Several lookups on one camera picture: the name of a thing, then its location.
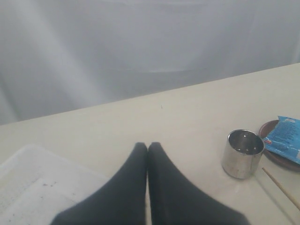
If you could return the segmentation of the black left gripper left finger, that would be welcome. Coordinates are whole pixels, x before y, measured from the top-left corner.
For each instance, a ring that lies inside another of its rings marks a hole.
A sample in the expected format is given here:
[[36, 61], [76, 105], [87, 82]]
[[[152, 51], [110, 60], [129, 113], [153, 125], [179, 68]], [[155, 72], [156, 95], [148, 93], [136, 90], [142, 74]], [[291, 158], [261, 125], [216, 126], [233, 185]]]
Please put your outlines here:
[[94, 194], [59, 213], [53, 225], [144, 225], [148, 150], [135, 144], [115, 175]]

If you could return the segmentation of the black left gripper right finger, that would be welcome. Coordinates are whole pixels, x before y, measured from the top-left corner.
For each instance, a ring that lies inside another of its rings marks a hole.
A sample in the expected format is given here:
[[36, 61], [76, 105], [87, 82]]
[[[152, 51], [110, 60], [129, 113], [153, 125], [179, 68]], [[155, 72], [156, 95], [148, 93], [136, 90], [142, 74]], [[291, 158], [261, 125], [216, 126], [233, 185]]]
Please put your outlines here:
[[148, 184], [154, 225], [246, 225], [240, 212], [216, 201], [190, 182], [163, 147], [148, 148]]

